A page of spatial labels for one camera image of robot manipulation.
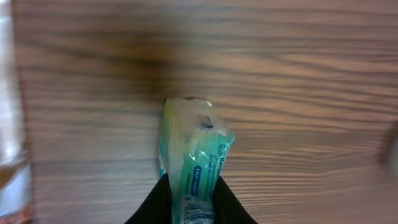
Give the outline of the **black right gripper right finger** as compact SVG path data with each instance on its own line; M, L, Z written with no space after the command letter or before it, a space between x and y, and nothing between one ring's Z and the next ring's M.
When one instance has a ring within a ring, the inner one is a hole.
M216 182L212 200L215 211L214 224L257 224L222 177Z

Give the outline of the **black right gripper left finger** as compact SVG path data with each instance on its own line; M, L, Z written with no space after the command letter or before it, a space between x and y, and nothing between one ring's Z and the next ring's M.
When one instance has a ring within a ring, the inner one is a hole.
M125 224L171 224L171 203L169 175L164 174Z

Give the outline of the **small green sachet pack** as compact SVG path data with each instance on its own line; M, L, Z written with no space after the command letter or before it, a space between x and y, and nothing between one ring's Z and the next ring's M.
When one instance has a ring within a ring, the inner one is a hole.
M212 195L234 133L202 99L167 99L161 128L159 174L169 177L172 223L213 223Z

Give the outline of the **brown Pantree snack pouch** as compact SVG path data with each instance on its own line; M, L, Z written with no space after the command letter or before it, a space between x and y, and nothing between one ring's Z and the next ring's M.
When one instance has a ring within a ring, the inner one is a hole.
M1 224L34 222L31 183L14 53L12 2L1 0Z

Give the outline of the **yellow oil glass bottle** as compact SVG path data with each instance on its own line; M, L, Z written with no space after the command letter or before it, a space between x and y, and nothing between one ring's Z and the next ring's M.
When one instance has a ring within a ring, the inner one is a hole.
M378 162L389 176L397 179L397 121L383 135Z

